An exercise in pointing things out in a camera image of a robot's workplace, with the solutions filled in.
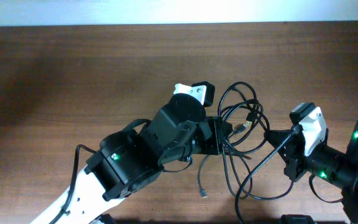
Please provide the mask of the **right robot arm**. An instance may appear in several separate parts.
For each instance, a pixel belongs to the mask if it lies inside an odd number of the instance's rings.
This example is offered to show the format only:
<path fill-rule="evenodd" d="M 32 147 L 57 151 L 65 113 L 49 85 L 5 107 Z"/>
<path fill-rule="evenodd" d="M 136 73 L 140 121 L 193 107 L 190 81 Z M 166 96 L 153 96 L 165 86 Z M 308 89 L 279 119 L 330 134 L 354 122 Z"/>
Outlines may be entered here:
<path fill-rule="evenodd" d="M 303 154 L 305 137 L 291 130 L 272 130 L 264 137 L 278 150 L 285 162 L 284 174 L 297 182 L 306 172 L 310 172 L 309 185 L 314 192 L 313 179 L 319 177 L 341 189 L 342 198 L 334 203 L 342 203 L 343 210 L 351 223 L 358 223 L 358 120 L 345 153 L 328 146 L 328 135 L 309 156 Z"/>

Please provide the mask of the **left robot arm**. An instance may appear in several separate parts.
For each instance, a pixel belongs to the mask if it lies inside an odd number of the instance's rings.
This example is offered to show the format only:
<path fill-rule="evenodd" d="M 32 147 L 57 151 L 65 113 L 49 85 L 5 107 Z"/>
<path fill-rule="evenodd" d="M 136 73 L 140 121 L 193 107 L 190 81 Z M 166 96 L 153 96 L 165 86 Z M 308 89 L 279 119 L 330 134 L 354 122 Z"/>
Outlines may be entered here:
<path fill-rule="evenodd" d="M 99 150 L 74 169 L 69 188 L 34 223 L 91 223 L 155 181 L 172 161 L 193 154 L 219 155 L 232 125 L 207 116 L 193 96 L 178 93 L 153 120 L 137 119 L 110 134 Z"/>

